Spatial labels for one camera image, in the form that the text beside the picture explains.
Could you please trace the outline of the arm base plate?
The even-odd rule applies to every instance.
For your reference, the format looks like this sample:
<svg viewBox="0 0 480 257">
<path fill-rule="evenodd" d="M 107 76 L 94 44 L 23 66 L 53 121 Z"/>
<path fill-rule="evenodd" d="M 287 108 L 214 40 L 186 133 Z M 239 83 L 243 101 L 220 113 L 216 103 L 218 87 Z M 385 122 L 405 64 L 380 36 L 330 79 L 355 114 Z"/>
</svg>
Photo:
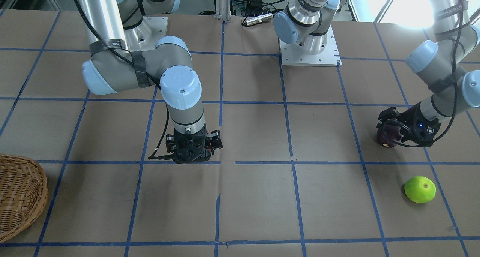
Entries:
<svg viewBox="0 0 480 257">
<path fill-rule="evenodd" d="M 302 42 L 287 44 L 278 40 L 282 64 L 285 66 L 339 67 L 341 56 L 330 26 L 321 36 L 307 35 Z"/>
<path fill-rule="evenodd" d="M 168 17 L 143 17 L 137 26 L 124 30 L 129 51 L 153 50 L 158 40 L 166 36 Z"/>
</svg>

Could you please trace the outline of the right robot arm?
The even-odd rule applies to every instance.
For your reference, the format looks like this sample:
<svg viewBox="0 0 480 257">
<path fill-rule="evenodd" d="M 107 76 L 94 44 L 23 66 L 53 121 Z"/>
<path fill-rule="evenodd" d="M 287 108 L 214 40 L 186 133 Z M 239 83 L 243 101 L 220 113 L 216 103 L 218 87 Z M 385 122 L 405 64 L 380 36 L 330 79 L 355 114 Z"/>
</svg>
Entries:
<svg viewBox="0 0 480 257">
<path fill-rule="evenodd" d="M 179 0 L 74 0 L 86 25 L 91 59 L 82 65 L 97 96 L 156 86 L 173 134 L 162 134 L 167 154 L 149 159 L 204 162 L 222 148 L 219 130 L 207 132 L 203 88 L 183 40 L 162 36 L 149 14 L 170 13 Z"/>
</svg>

